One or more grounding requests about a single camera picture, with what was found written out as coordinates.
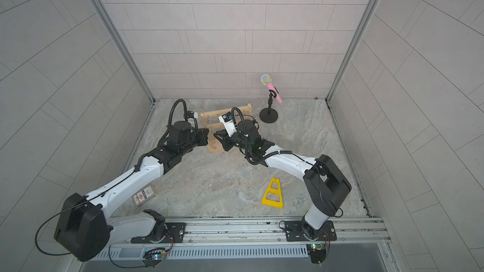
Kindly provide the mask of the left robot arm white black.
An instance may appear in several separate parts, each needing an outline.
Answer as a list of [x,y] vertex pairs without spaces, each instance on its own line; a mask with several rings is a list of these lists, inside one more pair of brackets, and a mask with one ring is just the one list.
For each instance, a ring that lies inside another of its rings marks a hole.
[[171,107],[167,130],[157,146],[141,155],[133,168],[101,188],[68,197],[58,219],[54,240],[81,262],[93,259],[105,247],[130,239],[159,243],[168,238],[165,218],[154,210],[113,217],[125,201],[165,175],[197,146],[207,145],[208,129],[199,128],[195,112],[184,109],[184,118],[174,122]]

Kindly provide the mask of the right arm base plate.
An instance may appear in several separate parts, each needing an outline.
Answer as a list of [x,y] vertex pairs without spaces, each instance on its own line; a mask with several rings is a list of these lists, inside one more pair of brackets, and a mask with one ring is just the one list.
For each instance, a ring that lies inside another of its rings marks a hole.
[[316,231],[312,231],[309,226],[303,225],[303,222],[299,220],[282,220],[279,223],[279,227],[285,232],[288,242],[323,242],[337,240],[334,223],[331,220],[327,220]]

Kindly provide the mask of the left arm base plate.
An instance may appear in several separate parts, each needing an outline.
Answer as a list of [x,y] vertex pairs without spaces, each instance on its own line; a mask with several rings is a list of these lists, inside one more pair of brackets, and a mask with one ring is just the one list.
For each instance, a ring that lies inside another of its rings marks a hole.
[[186,223],[157,223],[154,229],[144,237],[134,237],[131,244],[181,243],[185,235]]

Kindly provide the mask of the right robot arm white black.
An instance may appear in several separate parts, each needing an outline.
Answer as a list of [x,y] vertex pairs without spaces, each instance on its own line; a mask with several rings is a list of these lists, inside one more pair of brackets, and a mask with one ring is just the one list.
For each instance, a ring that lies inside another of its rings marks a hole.
[[258,122],[246,119],[237,107],[219,116],[219,121],[224,129],[215,132],[214,137],[225,151],[237,147],[251,165],[280,169],[305,183],[313,204],[302,218],[301,228],[307,239],[317,240],[323,224],[337,215],[352,190],[334,161],[324,154],[318,158],[298,155],[263,139]]

